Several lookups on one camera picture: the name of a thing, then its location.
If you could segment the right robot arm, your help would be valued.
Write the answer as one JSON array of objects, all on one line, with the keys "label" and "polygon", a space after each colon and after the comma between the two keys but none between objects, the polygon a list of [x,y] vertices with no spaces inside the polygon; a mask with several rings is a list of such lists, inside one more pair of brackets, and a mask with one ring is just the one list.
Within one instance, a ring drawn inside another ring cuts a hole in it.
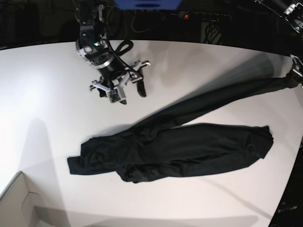
[{"label": "right robot arm", "polygon": [[106,97],[110,103],[125,105],[124,88],[132,83],[138,94],[146,97],[143,68],[150,62],[136,61],[129,65],[121,59],[134,46],[130,40],[123,40],[115,49],[112,47],[107,33],[106,3],[103,0],[78,0],[75,5],[75,17],[80,25],[77,54],[100,73],[100,78],[91,82],[90,90],[96,89],[100,97]]}]

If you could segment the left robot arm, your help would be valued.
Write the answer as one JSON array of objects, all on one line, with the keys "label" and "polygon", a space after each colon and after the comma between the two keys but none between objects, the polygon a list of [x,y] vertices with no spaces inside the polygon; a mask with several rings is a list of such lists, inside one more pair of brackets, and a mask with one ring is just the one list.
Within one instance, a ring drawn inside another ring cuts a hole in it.
[{"label": "left robot arm", "polygon": [[[291,0],[289,3],[284,0],[255,0],[254,2],[285,20],[296,33],[303,34],[303,3],[300,0]],[[290,57],[293,64],[289,73],[303,87],[303,56],[291,53]]]}]

